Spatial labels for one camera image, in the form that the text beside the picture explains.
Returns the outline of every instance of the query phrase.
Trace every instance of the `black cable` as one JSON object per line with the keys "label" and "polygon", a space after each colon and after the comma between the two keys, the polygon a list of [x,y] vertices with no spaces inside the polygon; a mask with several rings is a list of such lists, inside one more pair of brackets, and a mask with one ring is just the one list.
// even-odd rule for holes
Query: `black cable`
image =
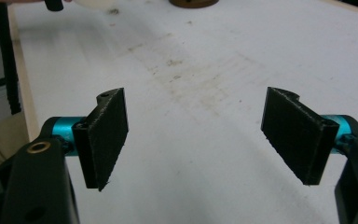
{"label": "black cable", "polygon": [[21,112],[21,106],[16,61],[11,42],[6,3],[0,3],[0,48],[7,84],[7,99],[10,104],[11,114],[13,115]]}

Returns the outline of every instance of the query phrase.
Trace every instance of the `round object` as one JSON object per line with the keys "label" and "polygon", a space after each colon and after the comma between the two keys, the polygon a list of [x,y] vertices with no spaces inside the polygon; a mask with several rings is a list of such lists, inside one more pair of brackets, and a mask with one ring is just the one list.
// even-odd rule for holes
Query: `round object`
{"label": "round object", "polygon": [[170,2],[177,7],[185,8],[200,8],[214,5],[219,0],[170,0]]}
{"label": "round object", "polygon": [[36,154],[48,150],[51,146],[50,142],[38,142],[27,148],[28,153]]}

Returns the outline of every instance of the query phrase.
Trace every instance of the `white tabletop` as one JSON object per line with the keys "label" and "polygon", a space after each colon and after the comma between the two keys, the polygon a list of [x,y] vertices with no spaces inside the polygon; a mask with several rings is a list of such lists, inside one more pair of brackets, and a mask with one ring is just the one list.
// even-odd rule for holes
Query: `white tabletop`
{"label": "white tabletop", "polygon": [[68,159],[82,223],[338,223],[330,156],[306,187],[260,131],[268,86],[358,119],[358,9],[320,0],[221,0],[182,9],[117,0],[116,13],[14,6],[31,137],[124,87],[130,132],[103,192]]}

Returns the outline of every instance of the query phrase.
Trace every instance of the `black rubber pad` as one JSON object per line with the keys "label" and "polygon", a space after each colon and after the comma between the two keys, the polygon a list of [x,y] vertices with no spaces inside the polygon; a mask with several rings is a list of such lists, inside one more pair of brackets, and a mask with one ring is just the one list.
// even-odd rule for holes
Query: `black rubber pad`
{"label": "black rubber pad", "polygon": [[261,130],[304,185],[318,185],[339,125],[290,91],[268,87]]}
{"label": "black rubber pad", "polygon": [[86,185],[101,191],[108,183],[127,138],[124,89],[97,97],[98,106],[73,128]]}

